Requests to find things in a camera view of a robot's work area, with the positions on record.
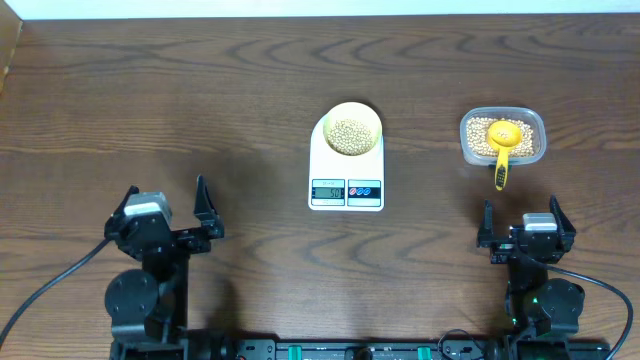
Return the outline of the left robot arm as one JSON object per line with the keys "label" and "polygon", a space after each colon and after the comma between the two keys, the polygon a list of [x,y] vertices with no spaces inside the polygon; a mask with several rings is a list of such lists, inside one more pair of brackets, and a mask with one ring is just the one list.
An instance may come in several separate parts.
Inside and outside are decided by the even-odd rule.
{"label": "left robot arm", "polygon": [[131,186],[104,226],[105,239],[141,264],[117,275],[104,304],[111,317],[112,359],[187,359],[189,260],[224,237],[224,225],[197,177],[193,214],[197,227],[173,230],[162,192]]}

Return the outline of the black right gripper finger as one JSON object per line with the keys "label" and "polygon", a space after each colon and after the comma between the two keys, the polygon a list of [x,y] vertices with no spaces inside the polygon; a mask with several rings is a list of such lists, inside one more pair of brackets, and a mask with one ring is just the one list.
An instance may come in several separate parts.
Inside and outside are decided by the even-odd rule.
{"label": "black right gripper finger", "polygon": [[564,250],[570,250],[574,244],[577,231],[562,211],[555,195],[550,197],[549,208],[556,220],[558,237],[562,243],[562,248]]}
{"label": "black right gripper finger", "polygon": [[476,246],[478,248],[488,248],[494,243],[494,241],[493,207],[489,200],[485,200],[483,217],[476,237]]}

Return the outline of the yellow measuring scoop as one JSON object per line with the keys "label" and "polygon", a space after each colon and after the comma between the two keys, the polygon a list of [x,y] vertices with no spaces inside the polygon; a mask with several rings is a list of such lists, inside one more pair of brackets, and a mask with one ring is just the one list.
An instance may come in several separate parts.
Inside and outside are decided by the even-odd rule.
{"label": "yellow measuring scoop", "polygon": [[[509,139],[501,138],[497,134],[500,130],[510,133],[511,137]],[[487,141],[491,148],[497,152],[494,184],[498,191],[502,191],[508,178],[509,153],[521,143],[522,133],[516,124],[501,120],[490,125],[487,132]]]}

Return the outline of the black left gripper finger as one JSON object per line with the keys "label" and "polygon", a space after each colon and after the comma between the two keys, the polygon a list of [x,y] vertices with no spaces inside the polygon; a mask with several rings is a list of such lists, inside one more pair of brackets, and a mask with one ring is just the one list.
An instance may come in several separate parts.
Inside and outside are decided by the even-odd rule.
{"label": "black left gripper finger", "polygon": [[139,188],[135,185],[131,185],[125,194],[123,200],[120,202],[118,207],[113,211],[109,219],[107,220],[107,229],[108,230],[118,230],[125,223],[125,207],[129,200],[129,198],[139,193]]}
{"label": "black left gripper finger", "polygon": [[194,216],[212,239],[224,237],[224,224],[209,196],[208,184],[203,175],[197,177]]}

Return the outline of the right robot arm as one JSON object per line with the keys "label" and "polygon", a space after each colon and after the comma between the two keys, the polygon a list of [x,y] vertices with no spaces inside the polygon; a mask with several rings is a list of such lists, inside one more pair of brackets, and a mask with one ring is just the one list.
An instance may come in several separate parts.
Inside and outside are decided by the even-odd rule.
{"label": "right robot arm", "polygon": [[506,265],[505,311],[513,330],[489,341],[486,359],[569,359],[568,339],[579,330],[584,289],[565,279],[550,278],[548,267],[559,262],[574,243],[576,229],[550,198],[547,213],[526,213],[523,223],[497,236],[493,207],[484,203],[476,246],[490,250],[490,262]]}

